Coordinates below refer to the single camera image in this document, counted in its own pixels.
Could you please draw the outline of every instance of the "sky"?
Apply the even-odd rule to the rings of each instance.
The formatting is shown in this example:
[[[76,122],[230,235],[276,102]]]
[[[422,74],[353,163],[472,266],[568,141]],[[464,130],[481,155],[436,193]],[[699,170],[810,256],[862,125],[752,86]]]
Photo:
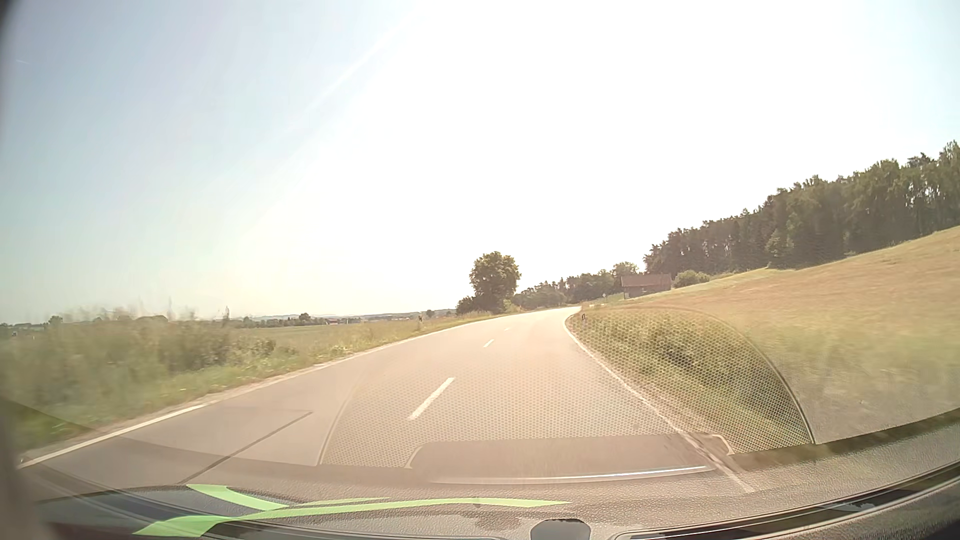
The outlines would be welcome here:
[[[0,321],[453,307],[960,138],[960,4],[14,7]]]

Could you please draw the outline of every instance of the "windshield dot pattern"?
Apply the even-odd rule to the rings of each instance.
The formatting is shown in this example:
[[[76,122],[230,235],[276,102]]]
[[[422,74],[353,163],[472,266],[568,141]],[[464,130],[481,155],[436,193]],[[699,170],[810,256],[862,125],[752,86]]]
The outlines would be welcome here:
[[[404,467],[428,443],[674,432],[570,339],[563,318],[523,317],[536,322],[438,334],[371,364],[337,419],[322,463]]]
[[[735,453],[813,443],[793,395],[750,341],[694,310],[587,310],[566,325],[680,430],[723,436]]]

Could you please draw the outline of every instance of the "grassy slope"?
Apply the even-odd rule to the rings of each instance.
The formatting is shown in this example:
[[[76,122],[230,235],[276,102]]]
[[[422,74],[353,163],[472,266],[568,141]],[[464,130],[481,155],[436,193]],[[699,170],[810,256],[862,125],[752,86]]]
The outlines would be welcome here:
[[[778,366],[818,442],[960,407],[960,228],[803,270],[755,270],[605,311],[688,307]]]

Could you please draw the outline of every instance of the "field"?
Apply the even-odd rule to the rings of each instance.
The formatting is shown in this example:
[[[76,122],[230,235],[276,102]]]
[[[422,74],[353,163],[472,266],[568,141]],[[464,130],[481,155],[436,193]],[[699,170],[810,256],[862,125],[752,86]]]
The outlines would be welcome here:
[[[644,375],[653,370],[650,362],[690,384],[704,383],[712,372],[730,385],[753,373],[727,373],[739,365],[732,355],[756,350],[782,374],[816,442],[960,407],[960,228],[821,266],[755,270],[587,313],[597,329],[593,335],[571,329],[641,385],[658,385]],[[660,354],[651,356],[642,336],[664,313],[700,322],[662,342]],[[612,330],[599,330],[604,321]],[[720,327],[734,330],[735,337],[718,343]],[[746,340],[731,342],[741,337]],[[711,345],[694,349],[678,339]],[[751,413],[762,409],[756,397],[730,394],[726,405]],[[744,399],[753,399],[752,405]],[[699,408],[709,412],[721,405],[701,400]]]
[[[0,340],[0,391],[21,450],[210,392],[491,317],[238,330],[219,323],[61,324]]]
[[[274,340],[278,347],[294,349],[299,354],[313,358],[314,362],[322,362],[487,317],[490,315],[483,312],[470,313],[463,317],[425,319],[422,323],[417,320],[378,321],[351,325],[249,329],[239,332]]]

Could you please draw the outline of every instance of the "road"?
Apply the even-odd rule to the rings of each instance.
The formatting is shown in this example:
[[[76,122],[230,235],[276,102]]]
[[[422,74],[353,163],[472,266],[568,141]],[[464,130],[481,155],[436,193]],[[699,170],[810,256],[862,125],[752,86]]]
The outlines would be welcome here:
[[[182,483],[290,490],[311,479],[410,488],[676,475],[720,478],[719,489],[742,493],[743,485],[723,479],[729,471],[568,334],[564,319],[575,311],[434,332],[25,470],[71,493]]]

